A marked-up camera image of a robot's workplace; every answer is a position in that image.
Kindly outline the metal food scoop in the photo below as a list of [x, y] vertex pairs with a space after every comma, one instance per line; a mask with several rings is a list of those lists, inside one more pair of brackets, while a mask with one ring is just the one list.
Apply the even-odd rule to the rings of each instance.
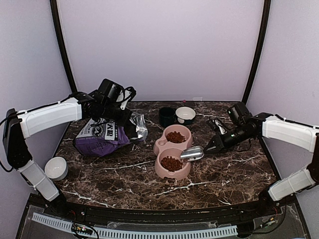
[[203, 147], [194, 146], [184, 150], [180, 155], [181, 162], [193, 162], [204, 157]]

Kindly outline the pink double pet bowl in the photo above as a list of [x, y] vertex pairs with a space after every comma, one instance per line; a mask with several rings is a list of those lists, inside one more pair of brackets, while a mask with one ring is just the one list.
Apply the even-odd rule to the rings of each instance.
[[[185, 137], [185, 142], [173, 143], [167, 140], [166, 136], [171, 132], [179, 132]], [[176, 160], [180, 159], [182, 152], [192, 146], [193, 138], [190, 130], [179, 124], [168, 126], [164, 129], [162, 136], [156, 140], [154, 144], [154, 154], [157, 156], [155, 161], [155, 172], [160, 178], [172, 178], [177, 181], [182, 180], [188, 176], [191, 170], [190, 162], [183, 163], [180, 170], [171, 172], [165, 169], [161, 161], [166, 157], [172, 157]]]

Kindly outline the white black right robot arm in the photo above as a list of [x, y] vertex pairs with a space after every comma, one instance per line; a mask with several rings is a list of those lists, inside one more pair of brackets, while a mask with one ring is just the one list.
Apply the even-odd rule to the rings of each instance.
[[265, 216], [278, 202], [287, 196], [311, 189], [319, 184], [319, 127], [281, 117], [278, 114], [259, 113], [252, 115], [244, 103], [236, 103], [227, 110], [235, 127], [227, 129], [214, 122], [215, 136], [204, 148], [206, 154], [226, 152], [236, 145], [252, 139], [263, 138], [272, 141], [269, 149], [286, 146], [297, 147], [312, 154], [309, 164], [291, 175], [278, 180], [260, 193], [254, 211]]

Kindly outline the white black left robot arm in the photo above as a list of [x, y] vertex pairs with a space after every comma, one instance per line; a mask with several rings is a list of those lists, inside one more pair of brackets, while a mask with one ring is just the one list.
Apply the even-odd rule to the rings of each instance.
[[59, 217], [70, 213], [70, 205], [62, 200], [61, 191], [34, 161], [26, 140], [40, 132], [84, 119], [107, 119], [124, 126], [132, 115], [127, 103], [136, 96], [134, 87], [126, 87], [104, 79], [91, 93], [74, 92], [67, 98], [29, 110], [10, 109], [6, 113], [2, 143], [6, 159], [13, 170], [29, 182]]

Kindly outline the purple pet food bag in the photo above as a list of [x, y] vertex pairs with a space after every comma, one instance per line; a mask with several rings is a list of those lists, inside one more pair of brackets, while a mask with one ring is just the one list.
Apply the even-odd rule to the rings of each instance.
[[125, 126], [110, 119], [90, 119], [73, 140], [73, 146], [84, 156], [106, 156], [131, 143], [146, 140], [148, 129], [143, 114], [134, 112]]

